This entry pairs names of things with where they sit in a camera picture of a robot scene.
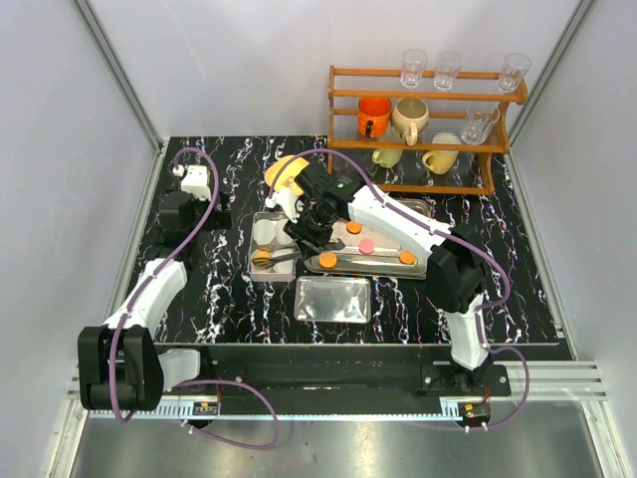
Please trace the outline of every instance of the pink disc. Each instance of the pink disc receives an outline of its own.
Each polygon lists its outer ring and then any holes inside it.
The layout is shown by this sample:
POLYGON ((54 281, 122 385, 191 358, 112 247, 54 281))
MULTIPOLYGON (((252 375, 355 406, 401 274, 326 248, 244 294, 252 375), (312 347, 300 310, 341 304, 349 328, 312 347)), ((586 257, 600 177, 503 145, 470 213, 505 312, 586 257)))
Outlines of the pink disc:
POLYGON ((376 247, 376 243, 372 239, 369 239, 368 237, 361 239, 360 242, 358 243, 358 250, 360 251, 361 254, 364 254, 365 256, 374 252, 374 247, 376 247))

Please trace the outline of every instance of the yellow mug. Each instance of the yellow mug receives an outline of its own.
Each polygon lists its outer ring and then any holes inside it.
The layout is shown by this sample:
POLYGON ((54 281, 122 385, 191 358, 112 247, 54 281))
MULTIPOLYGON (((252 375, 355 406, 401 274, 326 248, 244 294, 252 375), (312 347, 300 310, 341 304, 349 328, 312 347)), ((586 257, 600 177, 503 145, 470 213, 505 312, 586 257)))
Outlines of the yellow mug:
MULTIPOLYGON (((438 144, 460 144, 460 139, 452 132, 439 132, 432 139, 438 144)), ((458 151, 433 150, 422 156, 422 163, 434 174, 444 174, 453 167, 458 151)))

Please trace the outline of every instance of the orange disc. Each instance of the orange disc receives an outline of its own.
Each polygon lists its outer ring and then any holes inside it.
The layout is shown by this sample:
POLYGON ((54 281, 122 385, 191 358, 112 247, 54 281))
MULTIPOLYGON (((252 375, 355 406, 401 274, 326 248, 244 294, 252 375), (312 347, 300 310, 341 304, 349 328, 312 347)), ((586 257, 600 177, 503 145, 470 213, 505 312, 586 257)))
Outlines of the orange disc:
POLYGON ((266 258, 270 256, 272 256, 272 254, 270 254, 268 251, 257 251, 252 255, 252 258, 261 259, 262 257, 266 258))
POLYGON ((402 262, 403 264, 406 264, 408 266, 411 266, 412 264, 416 263, 416 256, 414 256, 409 251, 402 251, 400 253, 399 259, 400 259, 400 262, 402 262))
POLYGON ((320 254, 320 256, 318 256, 318 263, 324 269, 333 269, 334 267, 336 267, 337 262, 338 259, 336 258, 336 254, 331 251, 323 252, 320 254))
POLYGON ((349 234, 360 234, 360 231, 362 231, 362 226, 357 222, 349 221, 347 223, 347 232, 349 234))

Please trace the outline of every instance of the marble table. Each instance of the marble table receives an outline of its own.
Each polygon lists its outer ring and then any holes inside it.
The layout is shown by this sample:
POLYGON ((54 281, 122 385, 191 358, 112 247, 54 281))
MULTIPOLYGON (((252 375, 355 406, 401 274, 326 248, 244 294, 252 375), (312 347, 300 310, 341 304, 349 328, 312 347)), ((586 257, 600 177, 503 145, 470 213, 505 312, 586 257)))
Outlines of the marble table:
MULTIPOLYGON (((205 149, 216 161, 222 190, 230 196, 233 228, 201 233, 196 248, 202 259, 184 290, 161 321, 155 339, 164 343, 197 344, 443 344, 449 341, 441 311, 423 294, 415 280, 370 278, 372 317, 369 324, 303 323, 294 318, 295 283, 253 283, 247 272, 253 213, 263 209, 267 187, 265 169, 287 154, 325 146, 324 136, 173 137, 168 145, 129 287, 146 261, 157 227, 157 203, 166 189, 177 187, 170 162, 183 146, 205 149)), ((409 176, 427 183, 466 183, 475 180, 472 161, 459 161, 442 179, 430 174, 420 153, 405 154, 390 171, 377 169, 371 150, 347 151, 376 181, 400 181, 409 176)), ((325 161, 317 155, 315 159, 325 161)), ((201 162, 192 154, 187 163, 201 162)), ((338 170, 345 167, 338 161, 338 170)), ((503 308, 485 316, 487 335, 494 343, 554 344, 555 327, 538 275, 531 245, 507 167, 496 156, 496 193, 492 196, 415 196, 424 199, 440 221, 468 222, 483 247, 509 272, 512 295, 503 308)), ((297 263, 297 277, 311 275, 297 263)), ((500 293, 499 276, 487 278, 488 298, 500 293)))

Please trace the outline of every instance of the beige mug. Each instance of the beige mug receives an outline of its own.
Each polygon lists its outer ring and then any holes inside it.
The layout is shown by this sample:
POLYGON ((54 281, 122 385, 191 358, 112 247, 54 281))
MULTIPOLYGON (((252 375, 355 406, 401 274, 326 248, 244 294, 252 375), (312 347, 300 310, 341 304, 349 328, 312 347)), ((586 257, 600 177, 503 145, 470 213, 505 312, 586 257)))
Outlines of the beige mug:
MULTIPOLYGON (((460 139, 452 132, 439 132, 432 139, 438 144, 460 144, 460 139)), ((458 151, 433 150, 422 156, 422 163, 435 174, 444 174, 453 167, 458 151)))
POLYGON ((407 144, 413 146, 429 122, 429 109, 425 102, 406 98, 391 112, 391 125, 407 144))

